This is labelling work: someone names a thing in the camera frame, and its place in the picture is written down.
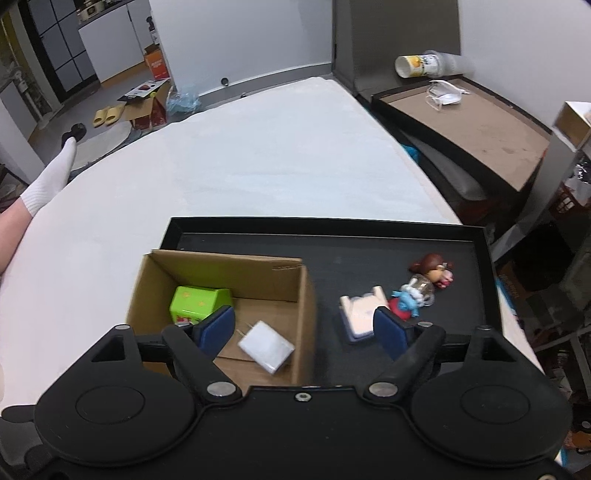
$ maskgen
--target foot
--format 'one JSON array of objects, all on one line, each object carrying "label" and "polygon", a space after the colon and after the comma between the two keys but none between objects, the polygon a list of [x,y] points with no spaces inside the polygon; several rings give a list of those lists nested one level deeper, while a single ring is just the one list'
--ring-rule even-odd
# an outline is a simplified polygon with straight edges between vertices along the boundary
[{"label": "foot", "polygon": [[68,140],[68,138],[73,137],[76,139],[77,142],[79,142],[80,140],[82,140],[84,138],[84,136],[86,135],[86,127],[84,124],[74,124],[72,125],[72,128],[70,129],[69,132],[66,132],[65,134],[63,134],[61,136],[61,147],[64,148],[64,145],[66,144],[66,140]]},{"label": "foot", "polygon": [[76,139],[70,137],[66,139],[64,148],[57,157],[45,167],[45,170],[21,195],[31,216],[35,216],[41,207],[48,204],[54,196],[63,190],[75,158]]}]

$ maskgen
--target face mask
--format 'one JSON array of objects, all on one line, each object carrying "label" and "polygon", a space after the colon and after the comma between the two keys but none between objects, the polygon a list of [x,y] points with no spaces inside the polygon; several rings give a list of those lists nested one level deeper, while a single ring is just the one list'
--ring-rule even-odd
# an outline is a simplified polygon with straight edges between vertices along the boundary
[{"label": "face mask", "polygon": [[443,105],[452,105],[462,101],[462,95],[470,92],[463,88],[458,88],[445,80],[432,80],[427,89],[425,101],[435,110],[441,110]]}]

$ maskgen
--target blue gripper pad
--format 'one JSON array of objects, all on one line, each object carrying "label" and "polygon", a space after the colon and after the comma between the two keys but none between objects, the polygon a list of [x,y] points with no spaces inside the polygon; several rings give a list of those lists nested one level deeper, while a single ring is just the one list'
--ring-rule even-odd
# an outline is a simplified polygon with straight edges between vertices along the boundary
[{"label": "blue gripper pad", "polygon": [[235,328],[234,309],[224,305],[193,327],[193,342],[213,360],[232,338]]},{"label": "blue gripper pad", "polygon": [[374,312],[374,335],[392,360],[397,360],[408,349],[407,331],[412,328],[386,307]]}]

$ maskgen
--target yellow slipper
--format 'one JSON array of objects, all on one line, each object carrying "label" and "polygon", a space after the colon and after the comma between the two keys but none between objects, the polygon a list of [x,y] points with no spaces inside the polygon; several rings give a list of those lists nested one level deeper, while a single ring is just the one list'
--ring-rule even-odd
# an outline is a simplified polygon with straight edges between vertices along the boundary
[{"label": "yellow slipper", "polygon": [[107,117],[105,118],[105,125],[108,127],[109,125],[112,125],[117,120],[119,120],[119,118],[121,118],[121,114],[123,113],[124,108],[124,103],[120,103],[119,105],[109,108],[109,110],[107,111]]},{"label": "yellow slipper", "polygon": [[95,113],[95,119],[92,121],[93,127],[100,127],[102,124],[105,123],[105,118],[107,116],[108,108],[103,108]]}]

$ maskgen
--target white table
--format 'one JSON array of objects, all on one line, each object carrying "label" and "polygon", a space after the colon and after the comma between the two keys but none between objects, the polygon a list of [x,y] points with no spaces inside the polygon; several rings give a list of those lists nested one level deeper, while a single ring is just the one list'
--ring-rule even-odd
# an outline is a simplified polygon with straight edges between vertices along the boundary
[{"label": "white table", "polygon": [[[40,210],[2,279],[0,407],[35,403],[125,320],[172,216],[459,223],[344,89],[308,79],[172,124],[83,172]],[[535,360],[502,301],[506,336]]]}]

